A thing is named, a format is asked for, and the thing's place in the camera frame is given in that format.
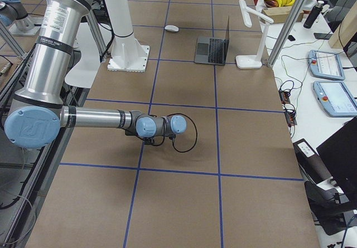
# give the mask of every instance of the black monitor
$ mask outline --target black monitor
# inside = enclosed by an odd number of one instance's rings
[[[317,152],[347,198],[357,200],[357,117],[318,146]]]
[[[324,141],[317,151],[344,195],[305,183],[310,208],[328,235],[344,230],[357,209],[357,117]]]

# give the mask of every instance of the monitor stand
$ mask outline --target monitor stand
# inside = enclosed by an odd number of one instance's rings
[[[347,223],[354,216],[355,201],[349,201],[345,195],[339,195],[335,188],[325,191],[311,182],[305,182],[305,190],[310,209],[327,235],[346,229]],[[357,226],[356,220],[350,224],[350,227],[353,226]]]

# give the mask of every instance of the smartphone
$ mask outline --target smartphone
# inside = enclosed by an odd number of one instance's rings
[[[328,40],[331,38],[332,33],[319,33],[319,32],[314,32],[313,33],[314,37],[316,39],[323,39],[323,40]]]

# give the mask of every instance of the white lamp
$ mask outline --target white lamp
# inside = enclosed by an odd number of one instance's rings
[[[260,68],[262,67],[262,55],[264,50],[264,45],[266,43],[269,25],[274,23],[274,20],[267,17],[264,14],[259,13],[258,11],[247,7],[245,0],[239,0],[240,10],[242,11],[243,21],[244,24],[251,28],[252,21],[250,20],[249,13],[257,15],[258,17],[262,18],[266,21],[266,25],[263,31],[262,39],[260,40],[258,52],[256,55],[239,55],[235,57],[235,61],[237,63],[237,67],[241,69],[251,69],[251,68]]]

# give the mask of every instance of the cable connector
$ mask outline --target cable connector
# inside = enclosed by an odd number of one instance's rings
[[[5,66],[3,66],[3,68],[0,70],[0,76],[2,76],[5,73],[7,73],[11,69],[12,65],[13,65],[13,63],[8,62]]]

